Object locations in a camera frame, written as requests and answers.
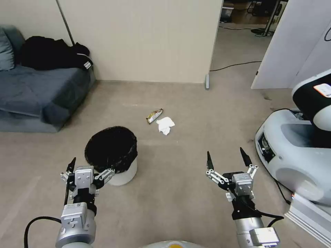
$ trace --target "yellow label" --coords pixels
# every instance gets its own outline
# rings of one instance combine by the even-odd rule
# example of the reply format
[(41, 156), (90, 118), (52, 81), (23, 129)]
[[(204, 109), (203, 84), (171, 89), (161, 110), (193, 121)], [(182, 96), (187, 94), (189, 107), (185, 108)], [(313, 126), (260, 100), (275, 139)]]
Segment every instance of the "yellow label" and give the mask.
[(181, 245), (178, 244), (172, 244), (169, 246), (169, 248), (183, 248)]

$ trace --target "white wall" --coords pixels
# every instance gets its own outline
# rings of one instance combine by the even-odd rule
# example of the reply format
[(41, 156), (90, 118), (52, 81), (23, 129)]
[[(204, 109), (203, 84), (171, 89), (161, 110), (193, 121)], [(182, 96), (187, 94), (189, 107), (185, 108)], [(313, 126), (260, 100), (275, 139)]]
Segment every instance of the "white wall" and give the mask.
[(204, 82), (222, 0), (61, 0), (103, 80)]
[[(290, 85), (293, 88), (303, 80), (311, 78), (321, 72), (331, 69), (331, 41), (325, 41), (324, 36), (331, 27), (331, 22), (320, 37), (316, 46), (310, 53), (309, 57), (303, 64), (295, 80)], [(327, 35), (327, 39), (331, 39), (331, 32)]]
[(39, 35), (71, 44), (55, 0), (0, 0), (0, 24), (16, 26), (25, 38)]
[[(291, 87), (328, 27), (330, 10), (330, 0), (289, 0), (252, 89)], [(314, 60), (316, 66), (322, 65), (322, 61)]]

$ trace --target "gray sofa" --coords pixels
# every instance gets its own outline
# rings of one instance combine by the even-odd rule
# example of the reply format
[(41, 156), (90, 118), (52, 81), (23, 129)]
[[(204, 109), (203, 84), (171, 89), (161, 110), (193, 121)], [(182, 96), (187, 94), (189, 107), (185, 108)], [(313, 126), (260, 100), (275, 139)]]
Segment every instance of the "gray sofa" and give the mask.
[(16, 66), (0, 71), (0, 131), (58, 132), (95, 81), (93, 71), (78, 68), (37, 71), (19, 64), (25, 42), (14, 26), (4, 26)]

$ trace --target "white robot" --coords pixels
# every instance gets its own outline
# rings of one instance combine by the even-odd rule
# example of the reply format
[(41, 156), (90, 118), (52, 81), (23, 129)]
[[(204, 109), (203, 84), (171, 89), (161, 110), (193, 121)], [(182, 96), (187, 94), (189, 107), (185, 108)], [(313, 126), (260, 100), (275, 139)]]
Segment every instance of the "white robot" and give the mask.
[(271, 176), (316, 204), (331, 205), (331, 69), (292, 91), (298, 109), (273, 112), (255, 136)]

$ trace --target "white bucket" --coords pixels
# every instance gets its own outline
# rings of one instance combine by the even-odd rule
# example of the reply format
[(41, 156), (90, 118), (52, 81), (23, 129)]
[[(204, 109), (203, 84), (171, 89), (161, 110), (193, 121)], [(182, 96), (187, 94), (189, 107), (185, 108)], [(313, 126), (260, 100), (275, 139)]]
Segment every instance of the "white bucket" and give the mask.
[(109, 180), (109, 184), (113, 186), (121, 186), (131, 181), (137, 173), (137, 158), (131, 163), (129, 169), (125, 172), (115, 174), (112, 179)]

